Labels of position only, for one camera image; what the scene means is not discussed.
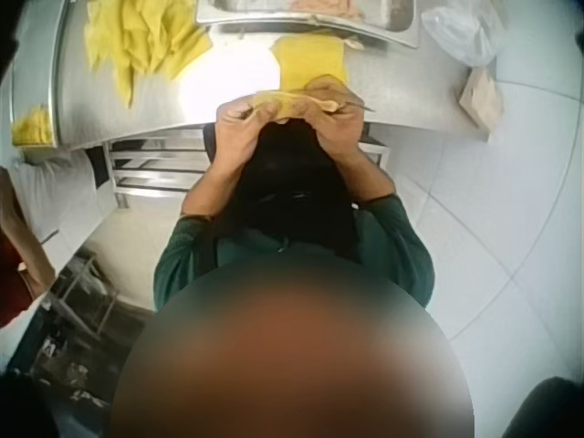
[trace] green shirt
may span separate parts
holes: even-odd
[[[420,305],[430,301],[434,284],[433,264],[428,251],[413,231],[402,201],[396,195],[366,204],[355,212],[359,234],[359,255],[365,269],[408,292]],[[162,308],[175,294],[196,280],[197,237],[206,222],[186,216],[179,220],[154,273],[154,301]],[[322,246],[273,239],[255,229],[221,238],[217,243],[217,263],[225,266],[283,249],[295,253],[336,257]]]

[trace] plastic bag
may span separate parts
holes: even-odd
[[[469,67],[490,63],[505,43],[505,28],[493,0],[450,0],[422,14],[440,47]]]

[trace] yellow dough sheet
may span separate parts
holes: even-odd
[[[303,94],[285,91],[260,91],[254,96],[253,106],[255,109],[265,103],[277,102],[280,104],[280,111],[276,115],[276,121],[295,119],[297,118],[297,111],[294,108],[294,103],[302,99],[312,100],[326,112],[335,112],[339,109],[339,104],[333,100],[323,101]]]
[[[85,26],[89,67],[113,63],[116,88],[129,108],[139,75],[163,70],[176,78],[212,47],[194,24],[196,0],[92,0]]]
[[[21,120],[11,126],[12,144],[15,146],[46,146],[53,144],[48,110],[45,107],[34,107]]]
[[[280,65],[280,89],[303,89],[309,82],[331,75],[347,84],[344,66],[345,44],[331,35],[283,36],[272,47]]]

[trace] red clothing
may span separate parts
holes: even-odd
[[[21,262],[20,255],[0,231],[0,328],[33,302],[25,280],[18,273]]]

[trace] white tile floor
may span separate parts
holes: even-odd
[[[582,378],[581,15],[569,0],[505,0],[497,62],[506,115],[488,143],[373,128],[428,245],[437,281],[429,312],[452,341],[473,397],[476,436],[500,436],[542,380]],[[151,273],[175,201],[131,199],[92,237],[126,271],[128,300],[152,307]]]

